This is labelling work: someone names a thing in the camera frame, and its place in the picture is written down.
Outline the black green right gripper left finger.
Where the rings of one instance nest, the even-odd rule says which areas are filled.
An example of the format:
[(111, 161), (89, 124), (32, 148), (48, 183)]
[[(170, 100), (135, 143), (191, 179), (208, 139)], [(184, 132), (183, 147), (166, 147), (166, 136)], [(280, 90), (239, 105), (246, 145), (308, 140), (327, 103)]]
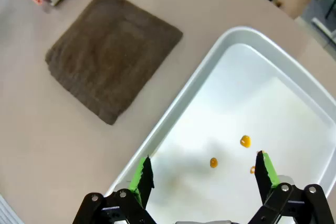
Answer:
[(73, 223), (155, 223), (146, 210), (151, 190), (154, 189), (150, 158), (143, 157), (127, 188), (112, 192), (85, 195)]

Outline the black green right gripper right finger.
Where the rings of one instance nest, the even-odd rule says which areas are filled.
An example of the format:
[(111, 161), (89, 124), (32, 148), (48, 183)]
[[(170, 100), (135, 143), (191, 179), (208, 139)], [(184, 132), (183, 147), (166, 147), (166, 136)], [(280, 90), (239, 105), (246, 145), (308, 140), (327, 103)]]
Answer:
[(281, 182), (266, 152), (259, 151), (254, 166), (262, 206), (250, 223), (278, 223), (291, 217), (294, 223), (334, 223), (322, 187), (318, 184), (299, 189)]

